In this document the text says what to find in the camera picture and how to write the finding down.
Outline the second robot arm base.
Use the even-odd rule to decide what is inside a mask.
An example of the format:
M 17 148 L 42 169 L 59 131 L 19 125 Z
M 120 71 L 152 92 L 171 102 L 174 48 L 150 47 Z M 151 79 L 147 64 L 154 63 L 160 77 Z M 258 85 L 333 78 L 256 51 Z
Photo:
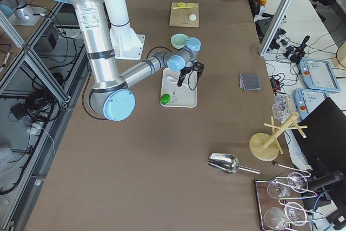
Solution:
M 1 0 L 1 12 L 13 25 L 34 26 L 39 20 L 26 0 Z

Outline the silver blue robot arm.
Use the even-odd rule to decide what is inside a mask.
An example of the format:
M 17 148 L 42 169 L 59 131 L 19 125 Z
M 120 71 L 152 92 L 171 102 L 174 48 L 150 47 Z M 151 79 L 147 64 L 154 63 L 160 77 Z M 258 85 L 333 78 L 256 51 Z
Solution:
M 118 58 L 132 59 L 143 41 L 130 26 L 125 0 L 54 0 L 73 5 L 84 39 L 95 82 L 89 94 L 89 107 L 105 118 L 121 121 L 135 107 L 129 90 L 162 67 L 179 72 L 197 62 L 201 42 L 188 38 L 175 52 L 156 52 L 125 72 L 117 68 Z

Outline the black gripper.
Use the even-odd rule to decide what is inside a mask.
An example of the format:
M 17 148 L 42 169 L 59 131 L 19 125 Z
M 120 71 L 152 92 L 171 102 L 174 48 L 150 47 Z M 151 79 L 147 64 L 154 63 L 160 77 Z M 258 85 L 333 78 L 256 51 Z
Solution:
M 178 82 L 177 82 L 178 87 L 182 86 L 184 79 L 185 79 L 185 75 L 190 73 L 191 71 L 193 71 L 193 68 L 194 68 L 193 65 L 186 66 L 180 71 L 180 75 L 179 75 Z

